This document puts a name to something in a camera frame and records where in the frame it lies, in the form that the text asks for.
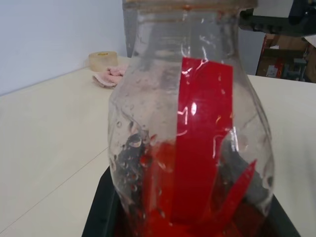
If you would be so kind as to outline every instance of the glass jar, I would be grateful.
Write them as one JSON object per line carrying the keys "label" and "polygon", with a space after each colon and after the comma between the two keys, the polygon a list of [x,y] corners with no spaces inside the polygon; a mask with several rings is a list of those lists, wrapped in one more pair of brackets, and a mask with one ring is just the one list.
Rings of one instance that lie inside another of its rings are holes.
{"label": "glass jar", "polygon": [[135,236],[255,236],[269,212],[271,133],[237,49],[238,10],[251,3],[127,3],[137,39],[108,133]]}

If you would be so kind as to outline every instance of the jar lid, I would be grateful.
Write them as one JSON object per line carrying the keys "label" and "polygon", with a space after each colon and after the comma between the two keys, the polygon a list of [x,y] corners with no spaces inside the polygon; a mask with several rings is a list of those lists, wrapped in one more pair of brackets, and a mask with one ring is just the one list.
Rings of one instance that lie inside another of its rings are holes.
{"label": "jar lid", "polygon": [[240,9],[255,8],[257,0],[126,0],[124,8],[165,8],[165,9]]}

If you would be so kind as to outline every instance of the black container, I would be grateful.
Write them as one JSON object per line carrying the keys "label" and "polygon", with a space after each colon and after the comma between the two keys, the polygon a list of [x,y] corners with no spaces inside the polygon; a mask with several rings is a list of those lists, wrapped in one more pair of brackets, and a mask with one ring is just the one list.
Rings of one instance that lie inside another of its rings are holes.
{"label": "black container", "polygon": [[[113,237],[114,233],[129,237],[126,223],[108,168],[100,179],[82,237]],[[300,237],[276,197],[258,237]]]}

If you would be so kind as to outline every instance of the table surface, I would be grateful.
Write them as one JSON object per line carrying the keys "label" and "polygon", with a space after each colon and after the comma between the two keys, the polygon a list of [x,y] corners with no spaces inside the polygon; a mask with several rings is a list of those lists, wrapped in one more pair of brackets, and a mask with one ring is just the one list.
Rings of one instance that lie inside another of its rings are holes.
{"label": "table surface", "polygon": [[[81,236],[108,167],[112,90],[91,75],[85,68],[0,97],[0,237]],[[315,236],[316,84],[249,78],[272,129],[275,195],[300,234]]]}
{"label": "table surface", "polygon": [[316,48],[316,36],[307,36],[305,37],[307,41]]}

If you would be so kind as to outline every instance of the cloth rag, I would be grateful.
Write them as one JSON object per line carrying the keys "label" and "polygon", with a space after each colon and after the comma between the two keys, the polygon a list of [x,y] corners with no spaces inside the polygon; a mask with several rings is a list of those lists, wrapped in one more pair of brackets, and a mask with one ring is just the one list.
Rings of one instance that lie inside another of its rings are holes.
{"label": "cloth rag", "polygon": [[105,72],[95,73],[92,79],[101,87],[114,88],[122,80],[127,67],[128,65],[108,67]]}

